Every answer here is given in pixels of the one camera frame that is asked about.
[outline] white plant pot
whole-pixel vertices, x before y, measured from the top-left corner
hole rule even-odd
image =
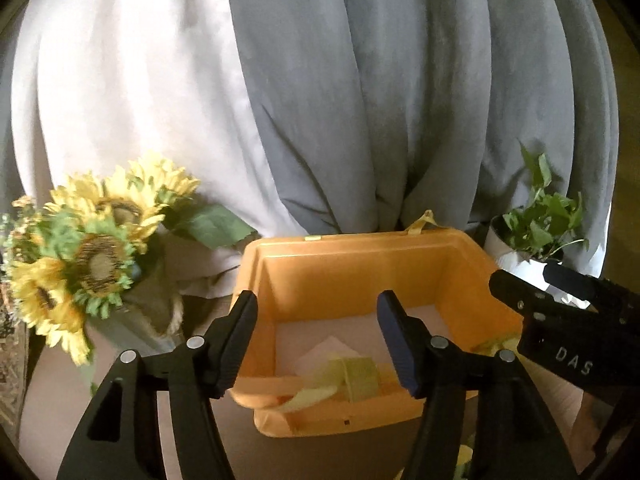
[[[495,219],[489,226],[489,232],[484,241],[484,252],[491,256],[501,269],[536,286],[540,290],[546,290],[549,284],[542,276],[546,264],[533,259],[526,260],[520,256],[520,253],[511,249],[495,232],[494,222]]]

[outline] bouquet of flowers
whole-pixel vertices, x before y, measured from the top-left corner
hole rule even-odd
[[[210,248],[252,234],[227,209],[202,203],[199,183],[150,153],[107,178],[67,177],[42,209],[27,196],[14,202],[17,217],[3,216],[0,242],[2,291],[15,321],[87,364],[85,322],[122,309],[123,295],[152,273],[162,258],[161,225]]]

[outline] orange box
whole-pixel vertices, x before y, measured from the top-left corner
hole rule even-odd
[[[252,290],[258,321],[231,395],[255,410],[256,427],[269,436],[347,433],[418,417],[424,401],[412,399],[386,365],[372,399],[338,395],[295,413],[269,410],[303,387],[302,378],[275,375],[277,324],[371,314],[380,292],[391,289],[405,308],[434,304],[452,341],[470,351],[522,329],[520,316],[489,292],[494,270],[454,229],[256,240],[244,252],[234,301]]]

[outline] yellow handle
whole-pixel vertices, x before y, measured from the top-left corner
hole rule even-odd
[[[410,235],[419,235],[424,229],[425,225],[431,224],[436,227],[440,227],[433,217],[433,211],[431,209],[427,209],[420,218],[418,218],[414,223],[412,223],[407,229],[407,234]]]

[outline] potted plant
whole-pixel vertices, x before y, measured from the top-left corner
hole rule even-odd
[[[562,261],[562,250],[572,244],[588,244],[578,234],[582,223],[582,196],[572,200],[559,193],[547,193],[552,175],[546,155],[534,156],[520,143],[520,151],[531,174],[526,206],[493,218],[484,250],[499,267],[526,282],[546,290],[542,276],[550,260]]]

